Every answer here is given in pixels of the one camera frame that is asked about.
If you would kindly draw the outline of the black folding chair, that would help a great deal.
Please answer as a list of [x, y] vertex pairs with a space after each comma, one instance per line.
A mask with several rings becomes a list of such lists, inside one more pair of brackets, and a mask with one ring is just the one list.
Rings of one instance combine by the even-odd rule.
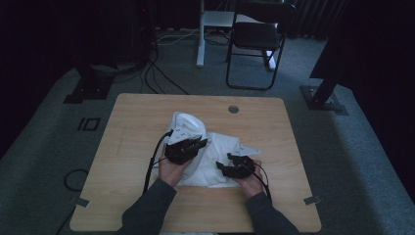
[[[266, 91], [277, 78], [287, 33], [296, 16], [294, 4], [282, 0], [239, 0], [235, 5], [230, 40], [226, 56], [226, 84], [234, 89]], [[270, 84], [265, 87], [233, 84], [230, 71], [233, 56], [254, 57], [254, 54], [235, 53], [233, 48], [260, 51], [260, 58], [267, 66], [278, 53]]]

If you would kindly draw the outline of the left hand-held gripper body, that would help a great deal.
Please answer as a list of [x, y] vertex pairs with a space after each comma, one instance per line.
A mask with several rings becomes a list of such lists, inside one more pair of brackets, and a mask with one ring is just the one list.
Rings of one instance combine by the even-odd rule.
[[169, 137], [164, 148], [164, 155], [177, 165], [182, 165], [195, 158], [199, 151], [195, 151], [195, 146], [187, 145], [187, 140], [202, 137], [199, 134], [192, 134], [180, 127], [171, 129], [167, 136]]

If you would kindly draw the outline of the black slanted stand base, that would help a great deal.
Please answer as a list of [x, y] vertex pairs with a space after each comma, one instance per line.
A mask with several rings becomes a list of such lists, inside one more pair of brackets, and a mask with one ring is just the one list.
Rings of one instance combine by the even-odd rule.
[[338, 84], [337, 79], [320, 78], [319, 85], [302, 85], [300, 91], [310, 110], [334, 112], [337, 116], [347, 116], [346, 106], [339, 102], [334, 93]]

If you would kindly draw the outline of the dark curtain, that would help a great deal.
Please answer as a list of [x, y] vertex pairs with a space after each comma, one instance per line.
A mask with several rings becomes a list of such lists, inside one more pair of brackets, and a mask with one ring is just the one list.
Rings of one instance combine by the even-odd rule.
[[289, 29], [292, 38], [328, 38], [334, 30], [348, 0], [285, 0], [296, 7]]

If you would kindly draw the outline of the person's left hand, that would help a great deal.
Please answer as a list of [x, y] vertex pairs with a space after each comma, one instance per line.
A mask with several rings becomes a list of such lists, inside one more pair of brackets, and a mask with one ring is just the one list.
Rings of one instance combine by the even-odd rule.
[[191, 162], [192, 160], [189, 160], [184, 164], [175, 164], [164, 155], [164, 152], [161, 152], [159, 161], [159, 179], [169, 186], [175, 187], [181, 180], [184, 170]]

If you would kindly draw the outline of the black stand with base plate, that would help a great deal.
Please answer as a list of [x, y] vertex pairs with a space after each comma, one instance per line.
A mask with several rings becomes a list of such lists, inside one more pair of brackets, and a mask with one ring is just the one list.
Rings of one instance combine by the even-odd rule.
[[89, 65], [77, 65], [75, 67], [79, 74], [72, 93], [67, 95], [65, 104], [81, 104], [84, 100], [106, 100], [111, 90], [115, 77], [102, 74]]

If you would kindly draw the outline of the white desk frame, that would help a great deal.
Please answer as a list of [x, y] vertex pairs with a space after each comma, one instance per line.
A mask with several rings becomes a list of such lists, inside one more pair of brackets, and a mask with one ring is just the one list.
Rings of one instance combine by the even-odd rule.
[[199, 25], [199, 46], [197, 53], [196, 66], [202, 68], [205, 64], [205, 50], [206, 50], [206, 33], [207, 26], [212, 27], [231, 27], [234, 13], [219, 10], [206, 10], [206, 0], [200, 0], [200, 25]]

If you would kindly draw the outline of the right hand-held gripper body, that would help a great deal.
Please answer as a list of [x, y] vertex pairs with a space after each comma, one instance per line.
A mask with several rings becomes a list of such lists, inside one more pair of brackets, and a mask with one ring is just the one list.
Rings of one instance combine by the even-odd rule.
[[240, 156], [241, 159], [239, 161], [230, 161], [230, 165], [232, 166], [233, 170], [230, 174], [224, 174], [230, 178], [237, 178], [237, 179], [245, 179], [250, 175], [254, 174], [255, 165], [254, 160], [252, 159], [253, 155], [259, 155], [261, 151], [259, 149], [255, 149], [248, 146], [240, 146], [237, 147], [233, 152], [232, 155]]

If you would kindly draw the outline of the white skirt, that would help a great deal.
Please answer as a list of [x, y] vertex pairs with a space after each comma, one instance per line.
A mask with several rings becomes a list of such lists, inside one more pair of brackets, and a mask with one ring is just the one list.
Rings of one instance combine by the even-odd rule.
[[225, 176], [217, 167], [216, 162], [230, 165], [227, 153], [233, 152], [237, 147], [244, 146], [238, 137], [224, 135], [216, 132], [208, 132], [205, 124], [198, 118], [175, 112], [166, 133], [177, 127], [187, 130], [192, 134], [202, 135], [207, 140], [207, 145], [199, 150], [199, 154], [184, 170], [180, 185], [201, 187], [235, 187], [236, 184]]

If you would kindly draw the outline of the person's right hand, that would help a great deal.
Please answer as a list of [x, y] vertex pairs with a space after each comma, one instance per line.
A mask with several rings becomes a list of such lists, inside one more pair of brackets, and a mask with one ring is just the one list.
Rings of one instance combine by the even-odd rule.
[[261, 161], [254, 161], [255, 171], [245, 179], [236, 179], [236, 182], [241, 186], [245, 196], [250, 199], [253, 196], [263, 191]]

